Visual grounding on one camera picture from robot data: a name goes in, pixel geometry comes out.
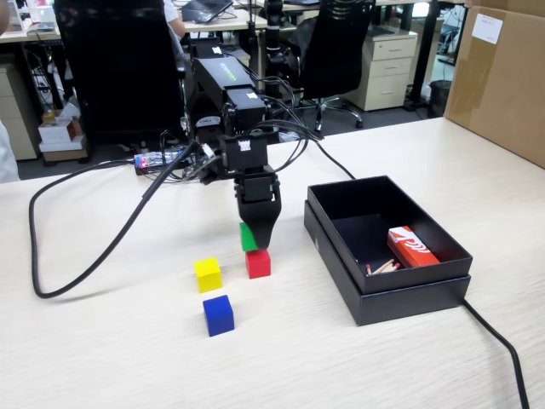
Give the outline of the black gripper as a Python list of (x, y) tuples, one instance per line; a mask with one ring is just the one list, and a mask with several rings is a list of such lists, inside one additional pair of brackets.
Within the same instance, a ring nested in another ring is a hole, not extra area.
[(280, 182), (270, 165), (237, 170), (235, 196), (242, 221), (250, 229), (257, 250), (267, 250), (282, 209)]

